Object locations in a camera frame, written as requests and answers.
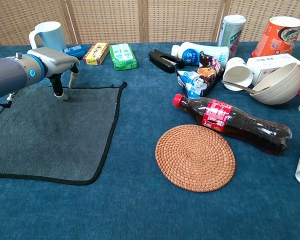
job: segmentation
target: woven screen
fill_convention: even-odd
[[[230,0],[229,12],[225,15],[240,14],[246,23],[240,41],[259,41],[271,17],[288,16],[300,19],[300,0]]]
[[[0,45],[30,45],[29,33],[48,21],[60,22],[66,43],[75,43],[66,18],[58,0],[0,0]]]
[[[223,0],[148,0],[149,42],[210,42]]]
[[[138,0],[70,0],[81,42],[139,42]]]

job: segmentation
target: rattan coaster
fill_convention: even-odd
[[[157,142],[155,159],[168,180],[193,192],[220,189],[236,168],[226,139],[199,125],[181,125],[165,132]]]

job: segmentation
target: gray towel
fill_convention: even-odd
[[[0,112],[0,178],[70,185],[101,173],[119,116],[122,89],[65,88],[67,101],[48,86],[30,86]]]

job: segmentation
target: table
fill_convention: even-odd
[[[226,186],[209,193],[179,188],[160,172],[155,160],[158,139],[175,126],[196,124],[172,105],[174,95],[182,93],[176,75],[148,60],[149,51],[169,53],[174,44],[131,43],[138,67],[126,71],[116,71],[110,55],[101,66],[81,61],[76,87],[127,82],[103,170],[87,186],[0,178],[0,239],[300,240],[300,183],[295,178],[300,156],[298,96],[269,106],[218,82],[207,97],[289,126],[293,137],[288,148],[276,156],[223,135],[234,152],[236,170]],[[240,42],[236,56],[247,61],[256,45]],[[0,46],[0,57],[28,49]],[[300,60],[300,41],[292,55]],[[64,86],[69,76],[62,76]],[[44,79],[38,85],[50,82]]]

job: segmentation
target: blue package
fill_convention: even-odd
[[[86,53],[88,52],[86,45],[80,44],[72,47],[68,47],[65,49],[59,50],[59,52],[68,54],[70,56],[74,56],[77,59],[82,59]]]
[[[178,84],[190,99],[204,97],[221,78],[224,68],[213,56],[200,52],[200,67],[196,71],[176,71]]]

